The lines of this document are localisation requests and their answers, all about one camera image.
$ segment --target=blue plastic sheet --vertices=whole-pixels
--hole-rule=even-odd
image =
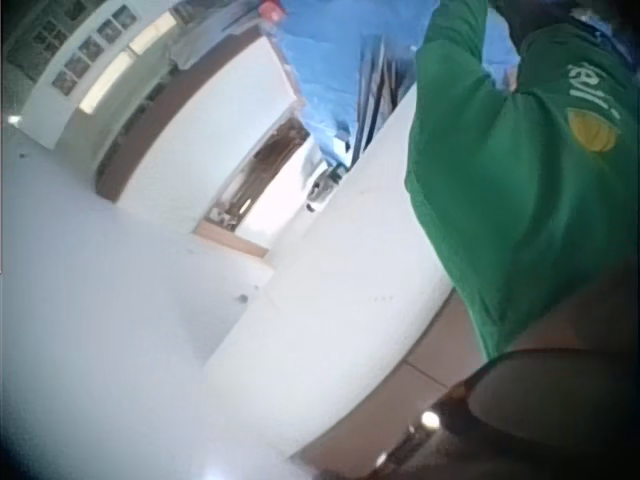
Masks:
[[[287,16],[274,35],[306,101],[301,121],[330,164],[348,165],[348,156],[334,151],[333,138],[338,125],[346,124],[353,144],[363,39],[384,35],[394,57],[412,57],[438,1],[282,0],[282,4]],[[506,23],[494,11],[487,19],[483,57],[498,86],[519,62]]]

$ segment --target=person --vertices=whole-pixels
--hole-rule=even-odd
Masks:
[[[434,12],[416,55],[405,181],[489,359],[638,247],[628,58],[569,15],[503,2],[521,56],[510,94],[481,66],[487,0]]]

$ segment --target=glass panel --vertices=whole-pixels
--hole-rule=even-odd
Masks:
[[[65,8],[64,14],[69,20],[71,20],[72,22],[75,22],[86,11],[87,11],[87,6],[84,3],[82,3],[81,0],[75,0],[75,2],[71,3],[71,5]]]
[[[61,70],[51,84],[62,92],[65,97],[68,97],[73,89],[76,88],[78,82],[69,72]]]
[[[44,25],[42,25],[42,30],[44,30],[45,33],[48,33],[49,35],[53,35],[57,29],[58,26],[53,20],[47,20],[46,22],[44,22]]]
[[[64,31],[60,30],[60,29],[58,29],[56,31],[56,33],[53,34],[53,39],[56,42],[58,42],[58,45],[60,45],[60,46],[62,46],[64,44],[64,42],[67,41],[67,38],[69,38],[67,36],[67,34]]]
[[[33,42],[36,45],[44,45],[48,40],[49,37],[47,37],[43,32],[38,32],[33,37]]]
[[[100,45],[95,38],[87,38],[79,48],[80,52],[89,59],[90,62],[95,62],[96,59],[102,55],[104,48]]]
[[[47,44],[44,46],[44,51],[53,57],[58,51],[58,48],[59,48],[58,44],[53,42],[47,42]]]

